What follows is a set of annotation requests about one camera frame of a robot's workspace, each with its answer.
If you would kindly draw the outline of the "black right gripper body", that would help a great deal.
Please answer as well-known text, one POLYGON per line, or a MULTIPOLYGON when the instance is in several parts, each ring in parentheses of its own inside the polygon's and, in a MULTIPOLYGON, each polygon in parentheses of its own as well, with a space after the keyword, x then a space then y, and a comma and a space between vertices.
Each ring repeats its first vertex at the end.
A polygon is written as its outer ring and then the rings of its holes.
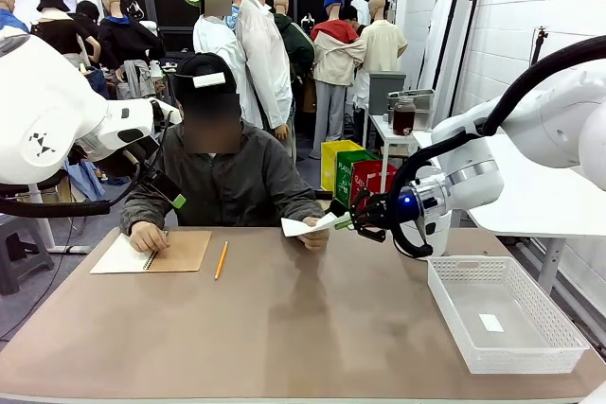
POLYGON ((376 193, 368 197, 365 205, 365 226, 389 230, 393 222, 401 224, 408 221, 408 188, 400 190, 398 201, 390 208, 388 206, 389 193, 376 193))

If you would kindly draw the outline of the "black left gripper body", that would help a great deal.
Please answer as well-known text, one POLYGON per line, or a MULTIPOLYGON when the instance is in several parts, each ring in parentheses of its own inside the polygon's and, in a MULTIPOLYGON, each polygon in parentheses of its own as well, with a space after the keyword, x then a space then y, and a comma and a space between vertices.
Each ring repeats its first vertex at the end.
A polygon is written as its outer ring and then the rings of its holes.
POLYGON ((137 175, 138 171, 145 170, 148 160, 159 149, 159 143, 152 136, 146 136, 119 150, 113 151, 109 156, 96 161, 96 165, 109 177, 129 177, 137 175))

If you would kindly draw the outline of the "person's right hand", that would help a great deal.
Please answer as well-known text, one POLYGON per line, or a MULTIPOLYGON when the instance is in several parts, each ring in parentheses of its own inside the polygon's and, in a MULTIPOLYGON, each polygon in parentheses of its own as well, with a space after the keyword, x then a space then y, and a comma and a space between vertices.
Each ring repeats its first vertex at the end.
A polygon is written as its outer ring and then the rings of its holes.
POLYGON ((169 247, 167 234, 148 221, 138 221, 132 226, 129 242, 139 253, 161 252, 169 247))

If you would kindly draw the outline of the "person's left hand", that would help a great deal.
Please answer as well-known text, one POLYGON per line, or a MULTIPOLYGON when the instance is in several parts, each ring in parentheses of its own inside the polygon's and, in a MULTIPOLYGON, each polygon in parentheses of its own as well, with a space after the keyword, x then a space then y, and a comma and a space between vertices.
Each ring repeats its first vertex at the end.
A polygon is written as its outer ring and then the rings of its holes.
POLYGON ((309 251, 324 251, 330 238, 330 231, 328 229, 322 229, 300 235, 297 238, 309 251))

